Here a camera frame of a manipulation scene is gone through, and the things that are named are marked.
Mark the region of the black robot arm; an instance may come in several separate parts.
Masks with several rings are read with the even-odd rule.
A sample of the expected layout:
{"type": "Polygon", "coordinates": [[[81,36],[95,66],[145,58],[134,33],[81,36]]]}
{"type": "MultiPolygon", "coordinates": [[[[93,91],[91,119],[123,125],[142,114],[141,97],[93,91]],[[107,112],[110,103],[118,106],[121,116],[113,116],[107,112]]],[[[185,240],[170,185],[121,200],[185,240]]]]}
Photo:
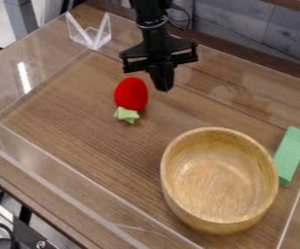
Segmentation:
{"type": "Polygon", "coordinates": [[[167,30],[173,0],[131,0],[142,42],[119,53],[126,73],[146,71],[158,91],[175,84],[175,68],[198,60],[197,43],[167,30]]]}

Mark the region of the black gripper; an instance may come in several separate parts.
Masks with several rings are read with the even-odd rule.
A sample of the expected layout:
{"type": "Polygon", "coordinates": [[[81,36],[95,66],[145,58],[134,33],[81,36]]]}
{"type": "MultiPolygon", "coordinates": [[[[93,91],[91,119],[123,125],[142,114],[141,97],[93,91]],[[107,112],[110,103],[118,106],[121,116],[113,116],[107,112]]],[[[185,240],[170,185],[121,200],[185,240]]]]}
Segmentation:
{"type": "Polygon", "coordinates": [[[154,48],[141,42],[119,53],[126,73],[149,71],[158,91],[169,91],[174,87],[175,68],[198,60],[198,44],[187,39],[169,35],[165,43],[155,43],[154,48]]]}

